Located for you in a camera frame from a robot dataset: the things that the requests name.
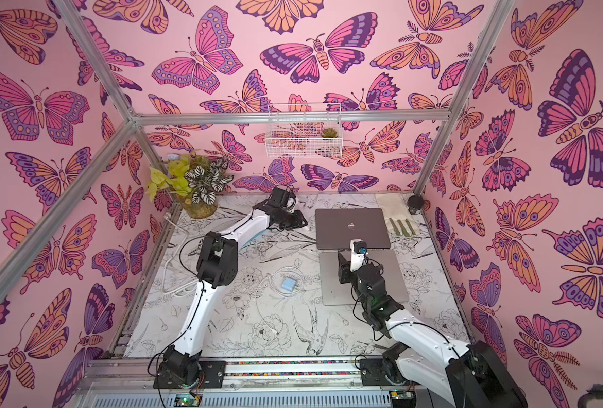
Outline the light blue charger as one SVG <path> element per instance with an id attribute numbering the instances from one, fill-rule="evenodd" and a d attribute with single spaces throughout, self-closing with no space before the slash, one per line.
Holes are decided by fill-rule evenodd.
<path id="1" fill-rule="evenodd" d="M 280 288 L 284 293 L 293 293 L 297 286 L 297 280 L 291 277 L 286 277 L 282 281 Z"/>

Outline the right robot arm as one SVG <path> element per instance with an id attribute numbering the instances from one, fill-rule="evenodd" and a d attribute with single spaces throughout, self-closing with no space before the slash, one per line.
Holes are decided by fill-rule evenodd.
<path id="1" fill-rule="evenodd" d="M 362 320 L 395 344 L 383 355 L 394 383 L 412 382 L 454 407 L 527 407 L 522 390 L 485 342 L 451 338 L 414 316 L 386 290 L 384 267 L 363 253 L 337 255 L 337 276 L 354 293 Z"/>

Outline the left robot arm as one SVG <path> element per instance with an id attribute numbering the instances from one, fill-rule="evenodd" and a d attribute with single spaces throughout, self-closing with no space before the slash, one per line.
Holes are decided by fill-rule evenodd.
<path id="1" fill-rule="evenodd" d="M 202 384 L 201 355 L 206 329 L 216 302 L 238 274 L 240 249 L 274 227 L 292 231 L 307 226 L 308 221 L 295 206 L 296 199 L 291 194 L 270 197 L 256 204 L 236 224 L 206 233 L 194 273 L 198 284 L 189 314 L 179 335 L 150 362 L 156 368 L 155 389 L 187 389 Z"/>

